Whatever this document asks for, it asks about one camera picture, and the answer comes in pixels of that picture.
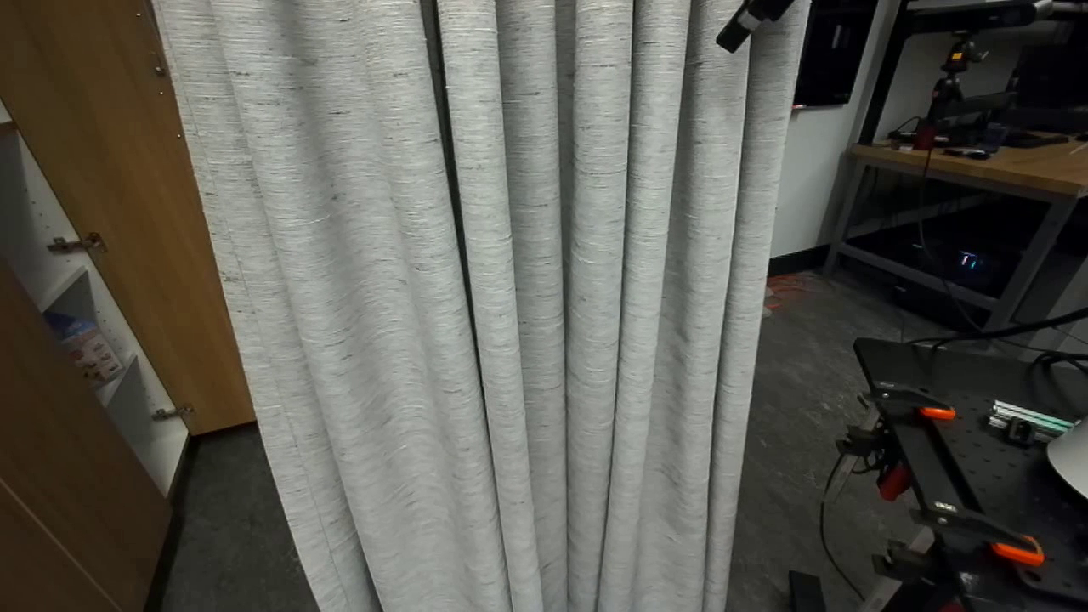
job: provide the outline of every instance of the gray carpet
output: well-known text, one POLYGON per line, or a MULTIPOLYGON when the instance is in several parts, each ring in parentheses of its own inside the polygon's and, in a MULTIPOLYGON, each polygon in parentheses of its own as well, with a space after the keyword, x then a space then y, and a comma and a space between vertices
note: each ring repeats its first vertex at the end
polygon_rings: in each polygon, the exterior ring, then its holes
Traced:
MULTIPOLYGON (((834 437, 860 418, 863 390, 849 343, 931 329, 884 299, 790 276, 771 281, 758 352, 756 412, 741 487, 730 612, 790 607, 786 571, 823 577, 834 612, 852 607, 818 549, 816 500, 834 461, 834 437)), ((181 536, 165 563, 163 612, 306 612, 316 607, 300 571, 267 461, 255 428, 194 443, 181 491, 181 536)), ((907 536, 907 502, 887 507, 875 480, 849 480, 828 502, 834 549, 860 587, 870 555, 907 536)))

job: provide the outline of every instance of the table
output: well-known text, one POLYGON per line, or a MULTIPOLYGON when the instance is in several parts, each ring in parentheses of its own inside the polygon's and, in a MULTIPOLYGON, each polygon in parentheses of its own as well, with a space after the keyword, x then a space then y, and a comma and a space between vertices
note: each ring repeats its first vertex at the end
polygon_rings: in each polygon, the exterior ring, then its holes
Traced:
POLYGON ((1079 563, 1088 555, 1088 500, 1065 487, 1040 449, 1015 449, 986 432, 981 413, 996 397, 1002 397, 1038 412, 1081 418, 1088 412, 1088 376, 1005 358, 934 352, 884 339, 857 339, 852 350, 875 394, 887 387, 919 387, 959 407, 955 426, 920 426, 902 418, 894 402, 876 402, 903 461, 910 466, 919 502, 944 500, 981 511, 998 524, 1038 532, 1047 547, 1045 571, 1050 575, 1045 575, 1040 583, 1028 583, 978 549, 977 536, 937 529, 934 549, 943 555, 952 580, 959 580, 970 607, 1086 607, 1040 596, 1038 587, 1050 587, 1050 577, 1074 575, 1074 587, 1088 596, 1088 568, 1079 563))
POLYGON ((1088 141, 998 149, 989 158, 948 155, 943 149, 919 151, 919 149, 899 149, 887 141, 852 145, 846 151, 842 208, 834 224, 826 273, 834 273, 841 258, 857 258, 870 268, 890 273, 926 288, 952 291, 955 299, 986 309, 989 312, 986 329, 1005 327, 1015 316, 1015 305, 1023 301, 1031 281, 1050 258, 1058 235, 1065 231, 1065 224, 1072 219, 1074 208, 1086 197, 1088 197, 1088 141), (1047 213, 1035 231, 1028 252, 1019 256, 1005 288, 998 294, 986 294, 846 241, 860 211, 860 190, 867 174, 928 177, 928 181, 959 183, 986 192, 1028 197, 1028 199, 1040 199, 1047 213))

